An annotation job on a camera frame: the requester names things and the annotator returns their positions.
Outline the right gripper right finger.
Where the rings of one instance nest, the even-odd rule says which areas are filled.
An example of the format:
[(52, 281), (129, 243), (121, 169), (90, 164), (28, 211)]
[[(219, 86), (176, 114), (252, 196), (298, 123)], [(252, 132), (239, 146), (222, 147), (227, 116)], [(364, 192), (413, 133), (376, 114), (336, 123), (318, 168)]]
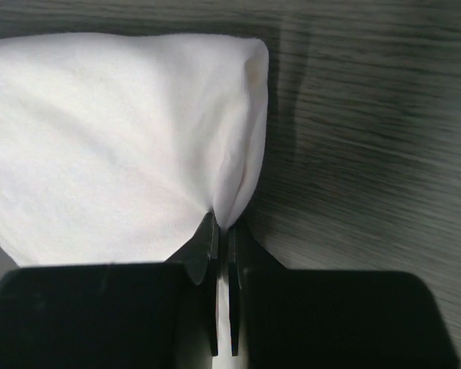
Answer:
[(436, 300), (403, 271), (283, 266), (228, 234), (231, 352), (244, 368), (458, 368)]

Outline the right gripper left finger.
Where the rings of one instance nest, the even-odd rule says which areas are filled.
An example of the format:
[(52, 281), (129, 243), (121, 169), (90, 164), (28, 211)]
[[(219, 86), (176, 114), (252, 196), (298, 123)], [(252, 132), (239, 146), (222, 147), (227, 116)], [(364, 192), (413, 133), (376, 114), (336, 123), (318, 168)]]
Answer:
[(209, 368), (219, 228), (166, 261), (21, 268), (0, 280), (0, 368)]

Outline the white Coca-Cola t-shirt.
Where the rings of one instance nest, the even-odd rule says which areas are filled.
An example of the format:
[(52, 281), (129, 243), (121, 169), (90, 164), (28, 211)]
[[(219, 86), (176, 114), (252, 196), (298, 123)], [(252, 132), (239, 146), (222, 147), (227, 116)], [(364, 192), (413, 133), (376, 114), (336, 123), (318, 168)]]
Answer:
[(269, 52), (257, 38), (0, 40), (0, 248), (19, 267), (162, 261), (257, 186)]

